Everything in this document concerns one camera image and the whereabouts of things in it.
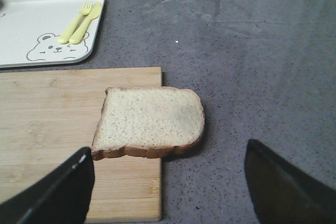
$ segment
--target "white bread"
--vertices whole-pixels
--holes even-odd
[[[158,158],[194,146],[204,129],[198,95],[172,87],[108,88],[92,157]]]

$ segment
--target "wooden cutting board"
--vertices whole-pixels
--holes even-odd
[[[107,87],[161,86],[161,68],[0,73],[0,203],[91,146]],[[161,159],[94,162],[87,223],[158,221]]]

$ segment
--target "plastic fork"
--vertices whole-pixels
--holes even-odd
[[[77,14],[76,18],[71,21],[70,25],[65,29],[62,35],[58,38],[58,42],[60,44],[66,44],[69,42],[71,35],[74,33],[81,19],[88,15],[92,9],[92,1],[85,2],[82,9]]]
[[[94,7],[92,8],[90,14],[85,17],[82,24],[78,27],[78,29],[73,33],[73,35],[70,37],[69,42],[71,44],[78,44],[83,39],[83,36],[88,29],[91,21],[98,18],[101,13],[101,4],[99,2],[96,2]]]

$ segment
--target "speckled countertop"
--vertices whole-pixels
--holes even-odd
[[[1,70],[161,66],[201,97],[199,148],[163,162],[160,223],[258,223],[249,138],[336,188],[336,0],[106,0],[82,63]]]

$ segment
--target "bear illustration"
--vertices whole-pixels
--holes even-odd
[[[76,59],[82,57],[89,49],[85,40],[89,37],[89,33],[86,32],[83,40],[79,44],[60,44],[56,36],[52,33],[47,33],[37,38],[37,44],[35,47],[27,53],[27,60],[65,60]]]

